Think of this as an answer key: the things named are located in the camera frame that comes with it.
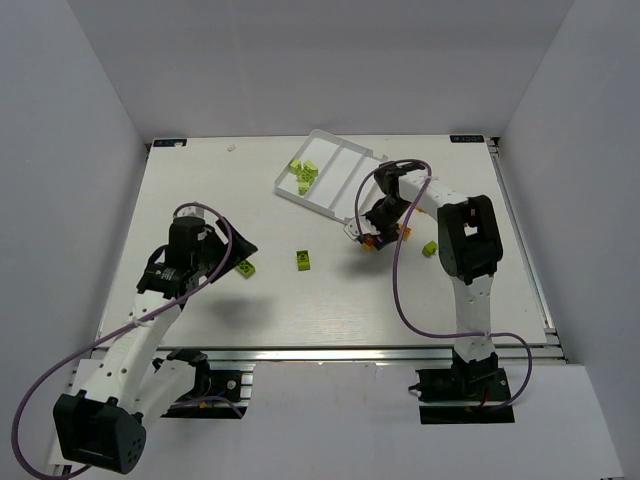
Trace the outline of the orange lego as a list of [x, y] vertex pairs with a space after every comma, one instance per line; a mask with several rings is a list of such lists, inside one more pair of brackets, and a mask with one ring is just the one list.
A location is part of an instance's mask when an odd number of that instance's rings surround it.
[[375, 238], [370, 235], [364, 235], [361, 239], [362, 247], [367, 251], [374, 251], [375, 247]]
[[406, 241], [411, 234], [411, 228], [410, 227], [404, 228], [401, 224], [399, 224], [397, 233], [403, 241]]

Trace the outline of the pale green lego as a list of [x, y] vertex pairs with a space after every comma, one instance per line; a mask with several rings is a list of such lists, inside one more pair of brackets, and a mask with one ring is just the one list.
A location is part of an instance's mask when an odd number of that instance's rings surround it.
[[302, 182], [298, 185], [298, 194], [305, 195], [310, 188], [310, 184], [308, 182]]

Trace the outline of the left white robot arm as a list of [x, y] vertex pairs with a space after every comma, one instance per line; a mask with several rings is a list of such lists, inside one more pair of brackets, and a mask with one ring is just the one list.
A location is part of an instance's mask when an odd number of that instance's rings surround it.
[[183, 312], [186, 294], [215, 282], [257, 250], [224, 220], [172, 221], [167, 244], [150, 255], [136, 285], [127, 332], [115, 337], [78, 392], [61, 395], [54, 405], [66, 460], [127, 474], [140, 460], [154, 423], [174, 404], [208, 393], [204, 353], [179, 348], [164, 359], [155, 353]]

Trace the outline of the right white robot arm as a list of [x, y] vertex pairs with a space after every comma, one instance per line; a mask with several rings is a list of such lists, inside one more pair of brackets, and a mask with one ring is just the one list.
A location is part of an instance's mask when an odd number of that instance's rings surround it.
[[451, 374], [432, 387], [449, 398], [466, 399], [482, 393], [498, 373], [498, 357], [491, 339], [490, 292], [503, 246], [492, 201], [485, 195], [459, 194], [434, 179], [420, 160], [382, 163], [367, 175], [383, 197], [349, 227], [361, 245], [380, 250], [406, 236], [414, 210], [437, 224], [437, 252], [452, 281], [456, 332], [438, 334], [454, 341]]

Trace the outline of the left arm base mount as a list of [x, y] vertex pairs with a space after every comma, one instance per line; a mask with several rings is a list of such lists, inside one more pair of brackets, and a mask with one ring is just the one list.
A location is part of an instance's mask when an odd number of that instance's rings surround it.
[[253, 383], [252, 373], [248, 369], [212, 366], [204, 352], [179, 348], [165, 358], [156, 357], [152, 360], [155, 373], [166, 360], [187, 362], [195, 367], [196, 373], [195, 387], [181, 396], [163, 415], [164, 418], [239, 420], [232, 407], [222, 399], [229, 400], [242, 414], [246, 412]]

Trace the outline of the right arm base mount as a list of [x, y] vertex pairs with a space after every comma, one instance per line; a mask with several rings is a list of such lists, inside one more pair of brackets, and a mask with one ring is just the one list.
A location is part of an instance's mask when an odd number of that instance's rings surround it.
[[416, 371], [417, 382], [408, 392], [418, 399], [422, 425], [514, 424], [510, 405], [499, 408], [511, 398], [505, 371], [482, 379], [469, 389], [455, 382], [450, 369]]

